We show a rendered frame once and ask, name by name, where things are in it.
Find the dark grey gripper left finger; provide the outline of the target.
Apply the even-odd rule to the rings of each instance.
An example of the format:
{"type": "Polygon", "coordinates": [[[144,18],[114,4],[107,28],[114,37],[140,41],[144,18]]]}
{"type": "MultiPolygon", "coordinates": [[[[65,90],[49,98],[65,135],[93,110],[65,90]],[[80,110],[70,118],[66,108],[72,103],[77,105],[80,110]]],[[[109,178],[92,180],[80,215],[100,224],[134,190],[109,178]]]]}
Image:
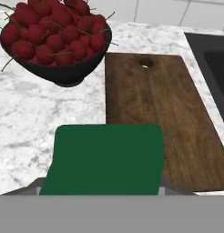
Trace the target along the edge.
{"type": "Polygon", "coordinates": [[[5,196],[7,195],[34,195],[38,196],[41,187],[44,184],[45,179],[43,177],[37,178],[35,181],[33,181],[30,185],[27,187],[21,187],[19,189],[10,191],[5,193],[5,196]]]}

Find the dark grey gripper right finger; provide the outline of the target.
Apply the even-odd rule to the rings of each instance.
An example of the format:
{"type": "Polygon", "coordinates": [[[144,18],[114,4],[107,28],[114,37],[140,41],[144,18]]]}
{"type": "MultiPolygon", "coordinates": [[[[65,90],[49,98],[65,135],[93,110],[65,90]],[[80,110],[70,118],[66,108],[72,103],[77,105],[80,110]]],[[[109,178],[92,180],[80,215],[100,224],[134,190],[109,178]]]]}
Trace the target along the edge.
{"type": "Polygon", "coordinates": [[[160,196],[194,196],[194,193],[188,192],[188,191],[181,191],[174,189],[166,179],[162,178],[159,186],[159,192],[158,194],[160,196]]]}

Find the green sponge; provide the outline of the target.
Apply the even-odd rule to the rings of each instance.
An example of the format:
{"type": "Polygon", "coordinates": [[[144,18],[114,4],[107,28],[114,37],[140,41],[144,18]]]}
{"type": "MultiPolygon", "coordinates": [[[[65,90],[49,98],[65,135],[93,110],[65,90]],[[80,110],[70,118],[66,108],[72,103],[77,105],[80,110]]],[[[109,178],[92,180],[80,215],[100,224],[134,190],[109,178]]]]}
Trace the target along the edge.
{"type": "Polygon", "coordinates": [[[156,124],[62,125],[42,195],[156,195],[164,167],[156,124]]]}

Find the brown wooden cutting board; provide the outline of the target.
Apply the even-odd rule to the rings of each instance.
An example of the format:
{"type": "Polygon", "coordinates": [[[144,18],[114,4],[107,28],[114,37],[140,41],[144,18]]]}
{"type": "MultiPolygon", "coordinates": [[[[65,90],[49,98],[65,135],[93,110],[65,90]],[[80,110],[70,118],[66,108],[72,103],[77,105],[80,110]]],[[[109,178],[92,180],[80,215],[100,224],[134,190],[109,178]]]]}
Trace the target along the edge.
{"type": "Polygon", "coordinates": [[[161,127],[169,183],[224,190],[224,146],[181,56],[108,53],[105,86],[108,124],[161,127]]]}

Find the black bowl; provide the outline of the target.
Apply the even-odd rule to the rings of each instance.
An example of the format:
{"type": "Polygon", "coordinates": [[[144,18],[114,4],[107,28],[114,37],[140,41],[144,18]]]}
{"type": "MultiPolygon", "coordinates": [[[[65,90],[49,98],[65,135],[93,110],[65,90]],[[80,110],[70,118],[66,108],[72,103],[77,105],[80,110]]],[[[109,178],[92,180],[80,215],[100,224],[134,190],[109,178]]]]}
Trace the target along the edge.
{"type": "Polygon", "coordinates": [[[24,69],[28,70],[34,75],[39,76],[47,81],[53,82],[58,86],[77,86],[85,79],[86,76],[92,73],[102,61],[109,48],[109,45],[111,44],[111,40],[112,31],[110,26],[107,25],[105,48],[87,61],[82,61],[69,66],[44,66],[30,64],[25,61],[19,60],[18,58],[16,58],[15,61],[24,69]]]}

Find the black sink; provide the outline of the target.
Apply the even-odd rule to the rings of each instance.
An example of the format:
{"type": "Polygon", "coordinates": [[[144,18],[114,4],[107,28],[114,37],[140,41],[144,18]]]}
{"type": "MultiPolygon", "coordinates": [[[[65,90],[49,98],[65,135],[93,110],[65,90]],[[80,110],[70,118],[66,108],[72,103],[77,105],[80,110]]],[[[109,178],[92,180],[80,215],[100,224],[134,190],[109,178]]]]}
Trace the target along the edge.
{"type": "Polygon", "coordinates": [[[186,33],[185,37],[224,122],[224,35],[186,33]]]}

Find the red cherries pile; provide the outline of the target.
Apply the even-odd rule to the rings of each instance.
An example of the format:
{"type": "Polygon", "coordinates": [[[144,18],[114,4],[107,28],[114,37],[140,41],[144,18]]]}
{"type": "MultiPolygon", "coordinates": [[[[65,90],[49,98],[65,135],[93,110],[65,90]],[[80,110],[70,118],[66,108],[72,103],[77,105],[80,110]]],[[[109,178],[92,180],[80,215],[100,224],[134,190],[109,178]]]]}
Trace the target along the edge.
{"type": "Polygon", "coordinates": [[[27,0],[12,10],[0,40],[19,62],[69,66],[95,59],[112,44],[107,19],[93,14],[86,0],[27,0]]]}

